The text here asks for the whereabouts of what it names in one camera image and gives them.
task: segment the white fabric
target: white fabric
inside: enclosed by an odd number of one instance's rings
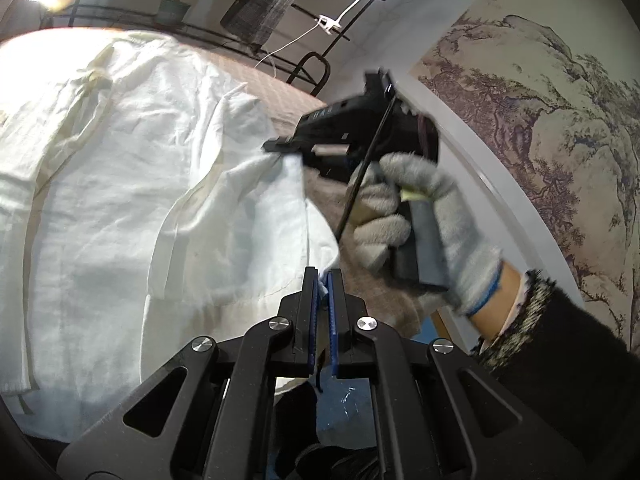
[[[11,85],[15,60],[0,57],[0,391],[18,394],[28,377],[22,260],[35,193],[92,134],[110,95],[100,69],[87,67],[66,80]]]
[[[5,397],[24,412],[15,415],[23,430],[69,441],[191,337],[235,337],[275,314],[281,297],[299,290],[304,267],[331,266],[337,247],[305,204],[301,161],[261,152],[274,136],[271,122],[227,74],[167,36],[65,32],[46,31],[44,43],[65,45],[52,78],[70,70],[73,78],[57,81],[66,93],[44,92],[39,106],[59,94],[86,96],[87,104],[73,122],[76,136],[47,134],[78,139],[64,150],[46,149],[36,128],[22,136],[25,150],[44,146],[30,162],[30,182],[38,160],[52,161],[39,182],[53,177],[33,208],[33,192],[31,202],[20,196],[33,209],[31,235],[11,231],[26,250],[28,337],[0,339],[0,354],[16,356],[0,373],[22,386],[4,394],[32,388],[19,402]],[[103,83],[88,86],[96,71]],[[73,93],[74,84],[84,86]],[[20,118],[4,111],[2,131]],[[65,155],[52,156],[58,152]],[[21,261],[4,247],[0,262]],[[22,290],[21,271],[1,278]],[[24,334],[21,298],[5,294],[0,308]]]

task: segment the wall mural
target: wall mural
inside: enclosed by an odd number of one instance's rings
[[[640,32],[621,13],[619,0],[477,0],[412,75],[510,171],[587,310],[640,354]],[[609,34],[619,20],[623,38]]]

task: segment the potted plant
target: potted plant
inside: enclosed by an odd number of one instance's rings
[[[184,15],[190,7],[190,4],[182,0],[160,0],[156,22],[167,27],[178,27],[182,24]]]

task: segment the glove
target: glove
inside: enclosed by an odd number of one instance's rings
[[[457,183],[428,160],[407,153],[389,153],[380,170],[369,168],[350,221],[356,225],[356,257],[371,272],[379,272],[390,254],[407,240],[411,225],[394,214],[399,196],[386,178],[402,188],[418,190],[433,200],[433,208],[450,277],[445,299],[457,314],[472,316],[488,301],[500,279],[501,251],[478,230]]]

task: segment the metal screw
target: metal screw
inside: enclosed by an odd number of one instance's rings
[[[433,342],[433,349],[438,354],[448,354],[453,350],[453,343],[448,339],[436,339]]]
[[[358,328],[360,330],[373,330],[378,326],[378,322],[372,317],[365,316],[358,320]]]
[[[213,339],[205,335],[201,335],[200,337],[197,337],[196,339],[191,341],[191,348],[196,352],[206,352],[207,350],[210,350],[212,346]]]
[[[286,317],[274,317],[269,320],[271,330],[284,330],[287,326],[289,326],[289,320]]]

